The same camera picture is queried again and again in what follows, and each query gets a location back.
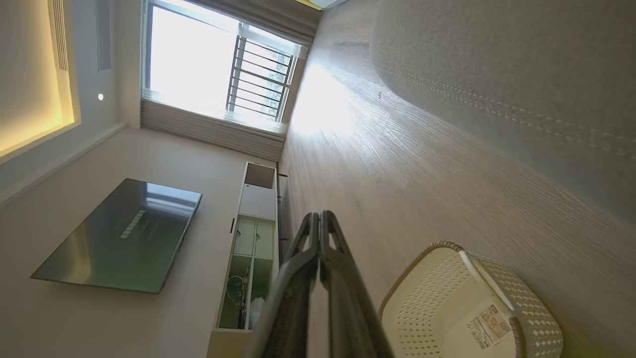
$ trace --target wall-mounted tv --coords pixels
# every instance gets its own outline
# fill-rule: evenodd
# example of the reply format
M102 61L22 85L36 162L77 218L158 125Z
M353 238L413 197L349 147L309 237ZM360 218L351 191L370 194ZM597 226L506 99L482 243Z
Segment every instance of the wall-mounted tv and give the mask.
M158 294L201 197L126 179L31 278Z

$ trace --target sofa cushion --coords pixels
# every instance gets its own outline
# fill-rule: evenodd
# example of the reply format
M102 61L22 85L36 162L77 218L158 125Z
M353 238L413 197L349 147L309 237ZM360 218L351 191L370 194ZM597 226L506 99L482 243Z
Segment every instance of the sofa cushion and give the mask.
M403 99L636 224L636 3L380 0L371 59Z

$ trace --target product label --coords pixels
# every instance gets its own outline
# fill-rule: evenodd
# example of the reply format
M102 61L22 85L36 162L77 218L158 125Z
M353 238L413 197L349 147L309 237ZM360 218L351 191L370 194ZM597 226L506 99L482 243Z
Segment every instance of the product label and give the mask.
M128 235L130 235L130 233L132 233L132 231L135 229L135 226L137 226L137 224L141 220L141 217L144 216L145 213L146 213L146 210L139 210L137 212L137 215L135 216L135 218L132 219L130 221L130 224L128 224L128 226L126 227L126 231L124 231L123 234L121 234L120 237L122 239L128 238Z
M466 327L481 350L496 345L512 332L510 325L494 304L481 311Z

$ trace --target plastic basket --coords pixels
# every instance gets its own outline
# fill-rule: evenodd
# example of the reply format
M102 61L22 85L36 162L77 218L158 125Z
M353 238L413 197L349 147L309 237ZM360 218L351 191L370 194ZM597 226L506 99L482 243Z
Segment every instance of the plastic basket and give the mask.
M559 357L561 330L507 267L461 246L429 245L380 307L396 357Z

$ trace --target wood grain floor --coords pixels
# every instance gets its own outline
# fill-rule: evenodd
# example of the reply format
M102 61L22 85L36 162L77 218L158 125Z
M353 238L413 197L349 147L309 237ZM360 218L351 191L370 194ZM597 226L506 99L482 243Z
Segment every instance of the wood grain floor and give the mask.
M321 22L280 163L286 235L334 211L376 307L427 244L454 241L530 285L563 357L636 356L636 229L396 97L369 58L375 6L350 0ZM312 357L328 356L327 309L317 285Z

